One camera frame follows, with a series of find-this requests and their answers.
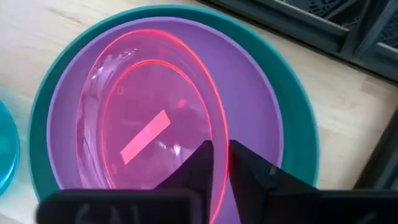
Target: purple plate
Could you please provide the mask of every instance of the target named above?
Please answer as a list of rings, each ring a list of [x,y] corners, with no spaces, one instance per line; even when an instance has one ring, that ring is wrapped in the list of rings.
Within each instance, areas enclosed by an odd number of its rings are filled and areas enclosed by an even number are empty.
[[[174,17],[127,22],[92,40],[62,74],[47,124],[61,189],[151,189],[212,139],[211,222],[219,211],[239,221],[227,139],[282,160],[280,111],[258,64],[217,30]]]

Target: black plastic part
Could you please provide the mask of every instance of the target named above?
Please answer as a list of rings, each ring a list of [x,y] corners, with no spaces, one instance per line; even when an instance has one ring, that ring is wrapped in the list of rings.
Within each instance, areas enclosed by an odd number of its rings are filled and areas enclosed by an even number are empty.
[[[237,141],[229,142],[229,179],[242,224],[311,223],[317,215],[317,189]]]
[[[209,222],[213,145],[203,144],[154,190],[61,190],[46,198],[38,224],[205,224]]]
[[[398,85],[398,0],[197,0]]]
[[[38,224],[201,222],[201,198],[190,190],[63,190],[40,204]]]
[[[398,109],[354,188],[398,190]]]
[[[242,224],[398,222],[398,192],[317,190],[237,141],[229,145],[229,174]]]

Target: light wood surface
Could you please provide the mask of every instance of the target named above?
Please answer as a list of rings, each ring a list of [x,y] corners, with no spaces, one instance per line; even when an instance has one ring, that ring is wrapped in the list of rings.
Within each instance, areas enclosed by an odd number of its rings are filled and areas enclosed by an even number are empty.
[[[34,223],[37,199],[27,164],[30,107],[55,57],[89,26],[115,13],[151,4],[189,0],[1,0],[0,100],[16,120],[21,164],[0,197],[0,223]],[[398,105],[398,88],[250,26],[297,72],[315,110],[321,156],[318,187],[352,188]]]

